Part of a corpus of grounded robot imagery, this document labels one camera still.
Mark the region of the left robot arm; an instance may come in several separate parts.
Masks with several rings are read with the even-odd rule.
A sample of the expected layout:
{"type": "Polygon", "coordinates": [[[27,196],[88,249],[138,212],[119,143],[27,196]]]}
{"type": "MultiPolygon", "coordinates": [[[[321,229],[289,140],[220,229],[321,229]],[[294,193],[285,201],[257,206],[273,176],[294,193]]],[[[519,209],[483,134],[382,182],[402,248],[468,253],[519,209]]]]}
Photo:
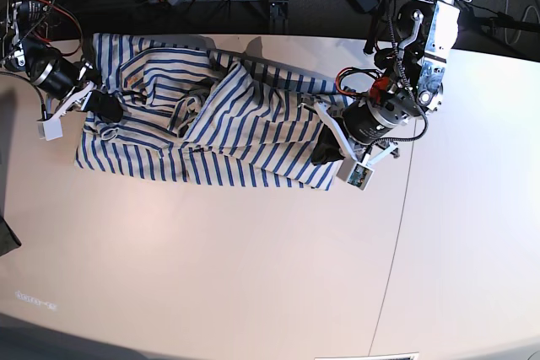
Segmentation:
{"type": "Polygon", "coordinates": [[[374,146],[396,145],[401,138],[390,136],[391,130],[410,119],[427,121],[442,102],[447,59],[458,36],[456,2],[472,0],[410,0],[396,16],[391,1],[381,0],[374,17],[386,14],[391,44],[377,50],[371,34],[364,50],[374,54],[374,68],[345,67],[337,74],[336,90],[353,102],[330,115],[313,164],[360,161],[374,146]]]}

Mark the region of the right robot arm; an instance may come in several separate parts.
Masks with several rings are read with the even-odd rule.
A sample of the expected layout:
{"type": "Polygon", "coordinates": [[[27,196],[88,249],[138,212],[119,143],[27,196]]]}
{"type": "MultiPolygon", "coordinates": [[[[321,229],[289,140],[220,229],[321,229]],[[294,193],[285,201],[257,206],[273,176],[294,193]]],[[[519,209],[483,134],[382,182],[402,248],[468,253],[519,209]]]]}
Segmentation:
{"type": "Polygon", "coordinates": [[[1,22],[1,74],[17,77],[38,94],[43,124],[69,111],[91,112],[106,122],[123,117],[120,101],[100,88],[94,64],[81,54],[84,33],[77,18],[58,0],[6,0],[1,22]],[[78,32],[75,51],[60,51],[47,38],[50,19],[58,13],[70,20],[78,32]]]}

